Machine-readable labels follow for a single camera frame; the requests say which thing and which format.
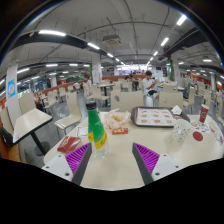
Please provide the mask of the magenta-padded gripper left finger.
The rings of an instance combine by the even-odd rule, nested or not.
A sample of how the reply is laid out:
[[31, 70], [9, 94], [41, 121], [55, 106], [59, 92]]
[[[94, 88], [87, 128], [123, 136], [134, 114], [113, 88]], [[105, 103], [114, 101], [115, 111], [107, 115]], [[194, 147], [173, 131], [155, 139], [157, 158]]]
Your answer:
[[42, 169], [80, 185], [91, 154], [92, 145], [87, 143], [67, 155], [57, 154]]

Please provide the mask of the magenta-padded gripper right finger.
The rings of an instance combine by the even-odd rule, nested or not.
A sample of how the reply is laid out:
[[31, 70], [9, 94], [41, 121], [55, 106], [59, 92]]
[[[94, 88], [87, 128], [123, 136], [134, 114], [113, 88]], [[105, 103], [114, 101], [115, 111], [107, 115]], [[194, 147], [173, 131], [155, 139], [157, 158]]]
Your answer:
[[132, 153], [145, 185], [181, 169], [177, 162], [168, 154], [158, 154], [138, 143], [133, 144]]

